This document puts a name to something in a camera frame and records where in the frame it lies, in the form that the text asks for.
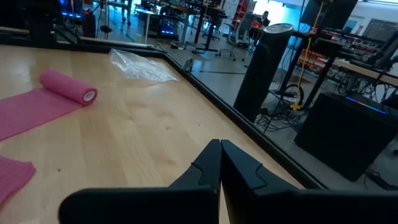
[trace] table leg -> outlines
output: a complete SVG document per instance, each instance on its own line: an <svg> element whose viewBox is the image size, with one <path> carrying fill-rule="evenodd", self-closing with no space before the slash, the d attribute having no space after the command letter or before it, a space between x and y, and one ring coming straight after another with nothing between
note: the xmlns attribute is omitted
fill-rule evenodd
<svg viewBox="0 0 398 224"><path fill-rule="evenodd" d="M312 100L314 97L317 95L319 88L321 87L323 81L325 80L326 76L328 75L330 67L333 65L333 62L335 61L335 56L329 57L328 61L326 62L325 66L322 69L321 74L318 77L317 82L315 82L310 95L308 96L307 100L304 103L304 109L308 109L312 103Z"/></svg>
<svg viewBox="0 0 398 224"><path fill-rule="evenodd" d="M127 21L130 22L132 0L127 1Z"/></svg>
<svg viewBox="0 0 398 224"><path fill-rule="evenodd" d="M105 7L105 26L109 27L109 22L108 22L109 21L108 20L108 17L109 17L108 0L104 1L104 7ZM105 40L108 39L108 33L107 32L104 33L104 39Z"/></svg>
<svg viewBox="0 0 398 224"><path fill-rule="evenodd" d="M284 94L284 92L286 90L285 88L286 88L287 84L289 83L289 80L290 80L290 78L291 78L291 76L293 74L294 68L295 68L295 66L296 66L296 64L297 64L297 62L298 62L298 60L300 58L300 54L301 54L301 51L304 48L304 44L307 44L307 39L305 39L305 40L302 39L300 44L298 45L298 48L297 48L296 53L295 53L295 55L293 57L293 60L291 60L291 63L289 64L289 68L288 68L288 70L287 70L287 72L285 74L285 78L282 81L282 84L280 85L280 88L279 88L280 94Z"/></svg>
<svg viewBox="0 0 398 224"><path fill-rule="evenodd" d="M181 41L180 41L180 43L182 43L182 44L185 44L185 38L187 36L188 24L189 24L189 14L187 14L187 16L185 16L185 19L184 19L184 29L182 31L182 37L181 37Z"/></svg>
<svg viewBox="0 0 398 224"><path fill-rule="evenodd" d="M354 77L353 75L349 78L348 83L347 83L347 87L346 87L346 91L350 92L353 88L354 88L354 84L356 83L356 81L358 80L357 77Z"/></svg>
<svg viewBox="0 0 398 224"><path fill-rule="evenodd" d="M211 38L213 37L213 31L214 31L214 25L213 25L213 20L211 20L210 27L209 27L209 35L207 36L206 45L205 45L206 50L209 49L210 41L211 41Z"/></svg>
<svg viewBox="0 0 398 224"><path fill-rule="evenodd" d="M148 40L149 21L150 21L150 14L147 14L147 28L146 28L146 32L145 32L145 44L147 44L147 40Z"/></svg>
<svg viewBox="0 0 398 224"><path fill-rule="evenodd" d="M199 39L199 35L200 35L200 31L201 31L201 25L203 23L203 14L204 14L204 10L203 10L203 2L205 0L202 0L201 2L201 7L200 7L200 17L199 17L199 23L198 23L198 28L197 28L197 33L195 34L195 41L193 43L197 44L198 43L198 39Z"/></svg>

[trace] yellow cable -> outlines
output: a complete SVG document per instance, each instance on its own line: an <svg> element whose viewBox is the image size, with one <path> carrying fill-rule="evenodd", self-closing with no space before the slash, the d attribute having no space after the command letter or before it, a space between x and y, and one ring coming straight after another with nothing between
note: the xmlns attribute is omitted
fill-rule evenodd
<svg viewBox="0 0 398 224"><path fill-rule="evenodd" d="M314 32L314 30L315 30L315 28L316 28L316 26L317 26L318 19L319 19L319 17L320 17L321 12L322 12L322 8L323 8L323 1L321 2L321 6L320 6L320 8L319 8L317 18L315 19L314 25L313 25L313 27L311 28L311 31L310 31L310 32ZM302 78L303 78L303 76L304 76L305 61L307 60L308 51L310 50L310 46L311 46L311 37L308 38L307 48L305 49L304 60L303 60L303 62L302 62L302 66L301 66L300 78L299 78L298 84L297 84L297 97L296 97L296 102L291 106L291 108L293 108L293 109L300 109L300 108L301 108L301 106L299 105L299 101L300 101L300 100L299 100L299 99L300 99L300 87L301 87Z"/></svg>
<svg viewBox="0 0 398 224"><path fill-rule="evenodd" d="M261 26L260 26L260 27L263 27L263 25L264 25L265 22L266 22L266 20L264 20L264 21L261 23ZM255 39L255 40L258 40L258 38L260 37L261 34L262 34L262 31L257 31L257 36L256 36L256 39Z"/></svg>

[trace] desk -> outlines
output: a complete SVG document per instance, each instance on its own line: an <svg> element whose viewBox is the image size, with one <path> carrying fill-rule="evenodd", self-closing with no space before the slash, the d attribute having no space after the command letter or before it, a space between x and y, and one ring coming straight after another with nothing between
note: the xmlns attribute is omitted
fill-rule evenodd
<svg viewBox="0 0 398 224"><path fill-rule="evenodd" d="M183 47L185 45L185 38L186 38L186 35L187 35L189 15L199 14L199 12L197 12L197 11L191 9L191 8L187 8L187 7L183 7L183 6L177 6L177 5L174 5L174 4L169 3L169 2L158 1L158 0L146 0L146 1L150 2L152 4L155 4L155 5L159 5L159 6L167 6L167 7L170 7L172 9L178 10L178 11L186 14L185 19L183 20L184 28L183 28L182 37L181 37L181 40L180 40L180 47Z"/></svg>
<svg viewBox="0 0 398 224"><path fill-rule="evenodd" d="M0 223L58 223L60 202L87 187L167 186L210 139L230 139L266 168L302 186L165 63L179 82L127 80L108 54L0 46L0 98L39 87L46 69L98 88L91 106L0 142L0 155L37 171L0 207ZM221 196L220 223L228 223Z"/></svg>
<svg viewBox="0 0 398 224"><path fill-rule="evenodd" d="M135 11L147 14L147 25L146 25L146 29L145 29L145 42L144 42L144 44L147 44L150 15L154 15L155 13L151 12L151 11L143 10L143 9L135 9Z"/></svg>
<svg viewBox="0 0 398 224"><path fill-rule="evenodd" d="M342 67L342 68L346 68L348 70L357 72L359 74L362 74L366 77L372 78L374 80L377 80L377 78L379 77L380 73L357 66L357 65L353 65L348 61L342 60L342 59L336 59L335 62L333 63L336 66ZM394 78L392 76L389 75L383 75L380 78L380 82L386 83L388 85L392 85L397 87L398 86L398 77Z"/></svg>
<svg viewBox="0 0 398 224"><path fill-rule="evenodd" d="M233 22L240 23L240 20L233 20ZM251 26L251 29L256 29L259 31L263 31L265 27Z"/></svg>
<svg viewBox="0 0 398 224"><path fill-rule="evenodd" d="M186 1L185 3L188 4L189 6L199 7L200 8L200 17L199 17L199 21L198 21L197 32L195 34L195 40L193 41L193 43L186 42L187 44L190 44L190 45L195 47L195 50L193 50L192 52L193 53L197 53L197 50L218 52L217 49L210 49L209 48L210 47L211 37L213 36L213 31L214 31L213 23L216 20L215 18L217 18L217 17L222 17L222 18L225 18L225 19L228 18L228 17L225 14L222 14L223 13L222 9L220 9L218 7L212 7L210 5L205 4L204 0L202 0L201 3L191 2L191 1ZM202 27L202 24L203 24L203 17L204 17L205 12L206 12L207 16L211 17L211 22L210 22L210 29L209 29L208 37L207 37L207 40L206 40L205 48L201 48L201 47L197 47L197 43L198 43L201 27Z"/></svg>
<svg viewBox="0 0 398 224"><path fill-rule="evenodd" d="M127 1L127 4L121 3L121 2L116 2L116 1L107 1L109 6L114 6L114 7L120 7L122 9L122 21L126 21L126 18L124 17L124 10L127 10L127 25L130 26L130 15L131 15L131 4L132 0L123 0L123 2ZM100 0L94 0L94 2L97 2L98 4L101 3Z"/></svg>

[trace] black cylinder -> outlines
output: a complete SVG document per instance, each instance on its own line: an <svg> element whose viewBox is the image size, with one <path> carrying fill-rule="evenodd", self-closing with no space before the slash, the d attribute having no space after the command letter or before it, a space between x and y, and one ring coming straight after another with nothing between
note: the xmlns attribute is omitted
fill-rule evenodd
<svg viewBox="0 0 398 224"><path fill-rule="evenodd" d="M268 26L254 50L234 104L234 108L252 122L260 112L292 33L291 24Z"/></svg>

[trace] blue led light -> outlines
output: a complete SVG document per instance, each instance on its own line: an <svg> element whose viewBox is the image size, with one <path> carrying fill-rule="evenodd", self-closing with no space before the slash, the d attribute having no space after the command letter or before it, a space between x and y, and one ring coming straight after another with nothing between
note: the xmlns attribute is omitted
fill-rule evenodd
<svg viewBox="0 0 398 224"><path fill-rule="evenodd" d="M67 13L67 12L63 12L62 13L62 15L64 15L64 16L72 16L72 17L76 17L76 18L81 18L81 15L73 15L73 14L70 14L70 13Z"/></svg>
<svg viewBox="0 0 398 224"><path fill-rule="evenodd" d="M365 106L365 107L367 107L367 108L371 108L372 110L378 111L378 112L380 112L380 113L382 113L382 114L387 114L387 113L384 112L384 111L381 111L381 110L379 110L379 109L373 108L373 107L371 107L371 106L369 106L369 105L366 105L366 104L364 104L364 103L358 102L358 101L356 101L356 100L354 100L354 99L352 99L352 98L350 98L350 97L348 97L348 96L346 96L346 98L347 98L348 100L351 100L352 102L359 103L360 105L363 105L363 106Z"/></svg>

